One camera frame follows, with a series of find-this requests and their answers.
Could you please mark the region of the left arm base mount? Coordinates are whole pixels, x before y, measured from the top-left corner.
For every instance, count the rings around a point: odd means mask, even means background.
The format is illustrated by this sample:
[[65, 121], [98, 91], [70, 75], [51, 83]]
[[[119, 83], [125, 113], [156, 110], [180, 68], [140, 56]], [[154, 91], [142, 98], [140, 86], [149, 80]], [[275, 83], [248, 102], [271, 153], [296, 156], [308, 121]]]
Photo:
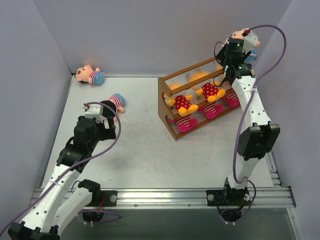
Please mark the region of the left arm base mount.
[[116, 190], [102, 190], [100, 193], [100, 207], [115, 207], [117, 205], [118, 192]]

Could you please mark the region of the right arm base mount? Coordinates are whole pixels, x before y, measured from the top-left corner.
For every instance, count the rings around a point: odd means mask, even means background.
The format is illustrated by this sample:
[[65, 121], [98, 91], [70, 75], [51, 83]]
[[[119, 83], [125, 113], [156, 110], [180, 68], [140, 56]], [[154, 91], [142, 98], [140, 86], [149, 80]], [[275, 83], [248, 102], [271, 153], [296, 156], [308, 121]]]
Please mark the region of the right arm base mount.
[[208, 206], [249, 206], [251, 203], [251, 196], [248, 188], [235, 189], [231, 188], [228, 179], [225, 179], [222, 189], [206, 190], [206, 199]]

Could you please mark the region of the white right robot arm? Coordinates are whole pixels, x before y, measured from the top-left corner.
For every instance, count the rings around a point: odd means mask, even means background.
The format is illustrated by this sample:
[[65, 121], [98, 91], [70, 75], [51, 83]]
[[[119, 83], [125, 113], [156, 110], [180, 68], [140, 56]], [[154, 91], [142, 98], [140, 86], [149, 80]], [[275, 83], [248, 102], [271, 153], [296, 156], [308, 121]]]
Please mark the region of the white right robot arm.
[[245, 190], [250, 177], [261, 159], [270, 152], [280, 127], [272, 123], [262, 104], [256, 87], [256, 74], [251, 64], [245, 63], [248, 52], [245, 41], [230, 38], [216, 56], [239, 100], [242, 116], [236, 133], [232, 160], [232, 173], [226, 179], [231, 192]]

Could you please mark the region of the yellow fox plush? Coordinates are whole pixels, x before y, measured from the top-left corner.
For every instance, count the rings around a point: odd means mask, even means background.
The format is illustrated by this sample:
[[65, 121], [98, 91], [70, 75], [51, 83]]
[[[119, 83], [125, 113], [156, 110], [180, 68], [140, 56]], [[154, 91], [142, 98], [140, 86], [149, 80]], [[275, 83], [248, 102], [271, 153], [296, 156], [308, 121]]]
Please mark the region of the yellow fox plush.
[[226, 94], [225, 89], [218, 88], [214, 85], [212, 78], [195, 84], [191, 89], [194, 90], [198, 96], [203, 96], [209, 103], [219, 100]]
[[193, 114], [199, 109], [197, 104], [191, 103], [192, 97], [193, 96], [187, 94], [187, 90], [184, 89], [172, 96], [166, 95], [165, 99], [171, 107], [173, 106], [176, 109], [180, 116], [184, 117]]

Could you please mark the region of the white pink plush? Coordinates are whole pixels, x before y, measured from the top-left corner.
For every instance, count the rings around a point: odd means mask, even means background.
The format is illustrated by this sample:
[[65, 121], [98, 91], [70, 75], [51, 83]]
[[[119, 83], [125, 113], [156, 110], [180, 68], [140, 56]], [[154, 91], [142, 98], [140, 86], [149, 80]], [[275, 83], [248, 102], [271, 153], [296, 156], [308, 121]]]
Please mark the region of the white pink plush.
[[207, 120], [211, 120], [217, 117], [223, 110], [224, 106], [222, 104], [216, 105], [212, 102], [204, 105], [201, 109], [201, 112]]
[[225, 101], [225, 103], [227, 104], [227, 106], [229, 108], [234, 108], [234, 107], [237, 107], [239, 104], [240, 104], [240, 101], [238, 99], [238, 96], [237, 94], [232, 91], [232, 92], [229, 92], [229, 93], [226, 93], [222, 99]]
[[180, 133], [186, 133], [193, 129], [197, 124], [196, 118], [190, 118], [189, 115], [180, 116], [177, 119], [169, 119], [171, 123], [175, 123]]

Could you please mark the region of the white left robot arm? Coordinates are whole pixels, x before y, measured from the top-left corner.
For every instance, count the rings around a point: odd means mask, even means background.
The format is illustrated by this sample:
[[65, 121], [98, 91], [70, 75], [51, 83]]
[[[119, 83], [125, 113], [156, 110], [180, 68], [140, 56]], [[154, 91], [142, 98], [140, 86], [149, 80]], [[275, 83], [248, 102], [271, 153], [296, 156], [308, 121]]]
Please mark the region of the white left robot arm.
[[100, 141], [119, 139], [114, 116], [79, 116], [73, 136], [59, 153], [50, 180], [41, 195], [26, 210], [19, 223], [12, 222], [8, 235], [12, 240], [59, 240], [61, 234], [87, 204], [100, 199], [100, 186], [91, 180], [64, 201], [69, 188], [86, 164], [95, 158], [93, 151]]

